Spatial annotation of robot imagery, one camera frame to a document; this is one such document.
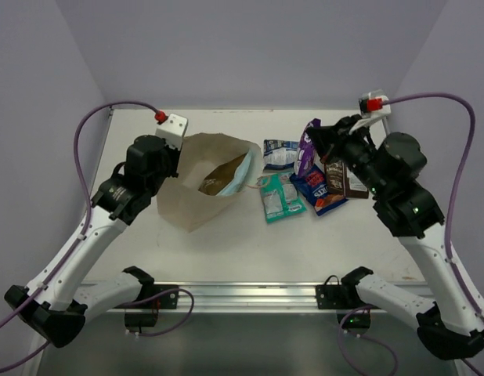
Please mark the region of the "purple snack bag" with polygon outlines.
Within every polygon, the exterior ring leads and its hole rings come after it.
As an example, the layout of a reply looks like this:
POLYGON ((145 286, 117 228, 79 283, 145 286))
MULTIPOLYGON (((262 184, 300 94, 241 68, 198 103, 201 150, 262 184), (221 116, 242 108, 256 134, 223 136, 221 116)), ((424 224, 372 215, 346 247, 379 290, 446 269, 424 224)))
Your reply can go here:
POLYGON ((294 173, 297 177, 303 177, 315 164, 316 150, 309 138, 307 130, 309 128, 319 128, 321 120, 313 118, 303 130, 302 136, 298 142, 297 157, 294 163, 294 173))

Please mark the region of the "brown paper bag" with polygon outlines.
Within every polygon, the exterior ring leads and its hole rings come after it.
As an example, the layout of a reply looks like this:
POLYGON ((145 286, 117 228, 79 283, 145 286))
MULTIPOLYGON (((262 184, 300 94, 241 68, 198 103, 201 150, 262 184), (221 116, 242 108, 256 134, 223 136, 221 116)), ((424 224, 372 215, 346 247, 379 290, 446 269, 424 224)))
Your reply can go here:
POLYGON ((168 178, 157 194, 159 216, 180 229, 192 232, 238 201, 262 174, 263 157, 258 144, 222 133, 198 133, 184 139, 177 178, 168 178), (201 183, 217 167, 240 156, 250 164, 237 192, 229 196, 199 191, 201 183))

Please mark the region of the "dark brown chip bag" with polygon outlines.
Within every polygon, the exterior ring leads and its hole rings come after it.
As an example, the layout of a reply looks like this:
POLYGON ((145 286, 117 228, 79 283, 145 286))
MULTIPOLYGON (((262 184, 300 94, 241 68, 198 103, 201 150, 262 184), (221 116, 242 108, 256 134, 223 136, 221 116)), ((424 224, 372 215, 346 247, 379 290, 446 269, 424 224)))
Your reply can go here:
POLYGON ((340 161, 326 163, 325 176, 330 193, 341 195, 347 199, 368 199, 369 190, 340 161))

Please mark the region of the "blue red Burts bag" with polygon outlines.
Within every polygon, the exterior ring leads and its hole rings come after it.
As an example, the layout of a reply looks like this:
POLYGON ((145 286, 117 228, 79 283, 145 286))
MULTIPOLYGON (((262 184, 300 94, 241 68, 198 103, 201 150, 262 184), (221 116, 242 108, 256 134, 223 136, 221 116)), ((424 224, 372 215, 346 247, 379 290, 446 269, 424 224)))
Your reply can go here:
POLYGON ((302 177, 293 173, 290 181, 294 188, 313 206, 317 216, 325 215, 348 201, 346 197, 329 191, 326 176, 316 165, 313 165, 302 177))

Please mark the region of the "blue white snack bag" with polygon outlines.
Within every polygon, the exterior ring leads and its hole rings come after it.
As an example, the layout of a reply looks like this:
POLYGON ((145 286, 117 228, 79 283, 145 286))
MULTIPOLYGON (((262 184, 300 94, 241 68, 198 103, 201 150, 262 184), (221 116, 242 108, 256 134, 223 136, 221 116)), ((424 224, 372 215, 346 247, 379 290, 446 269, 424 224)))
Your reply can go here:
POLYGON ((279 171, 294 167, 298 141, 265 139, 263 141, 264 169, 279 171))

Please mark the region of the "teal snack bag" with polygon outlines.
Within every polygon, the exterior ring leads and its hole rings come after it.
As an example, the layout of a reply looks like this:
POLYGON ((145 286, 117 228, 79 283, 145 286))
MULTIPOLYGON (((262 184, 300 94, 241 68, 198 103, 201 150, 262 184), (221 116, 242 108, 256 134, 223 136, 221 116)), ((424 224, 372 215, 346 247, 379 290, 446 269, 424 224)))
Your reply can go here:
POLYGON ((300 215, 307 211, 291 182, 292 172, 278 172, 259 178, 257 187, 267 224, 300 215))

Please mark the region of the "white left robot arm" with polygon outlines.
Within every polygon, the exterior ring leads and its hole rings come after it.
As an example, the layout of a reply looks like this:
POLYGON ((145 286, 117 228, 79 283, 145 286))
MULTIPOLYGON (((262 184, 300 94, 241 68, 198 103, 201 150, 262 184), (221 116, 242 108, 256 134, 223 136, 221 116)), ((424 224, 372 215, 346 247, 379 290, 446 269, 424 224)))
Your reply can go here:
POLYGON ((13 285, 5 301, 49 344, 71 343, 93 318, 118 306, 142 308, 154 298, 154 279, 129 266, 113 280, 83 288, 82 281, 107 247, 151 204, 163 182, 177 175, 181 142, 138 137, 125 161, 91 200, 91 213, 56 257, 26 286, 13 285))

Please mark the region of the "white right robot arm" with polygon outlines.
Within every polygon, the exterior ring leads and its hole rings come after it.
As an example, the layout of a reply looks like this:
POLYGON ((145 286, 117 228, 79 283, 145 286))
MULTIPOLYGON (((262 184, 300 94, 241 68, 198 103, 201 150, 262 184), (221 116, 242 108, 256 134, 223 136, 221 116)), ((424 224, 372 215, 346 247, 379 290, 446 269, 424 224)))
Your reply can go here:
POLYGON ((476 294, 457 253, 445 248, 445 218, 417 177, 427 163, 418 141, 393 132, 380 146, 358 115, 306 134, 325 161, 342 161, 372 193, 382 224, 409 252, 432 291, 423 298, 359 267, 341 279, 340 297, 355 308, 383 309, 417 332, 424 347, 441 360, 467 359, 484 349, 484 302, 475 311, 465 294, 476 294))

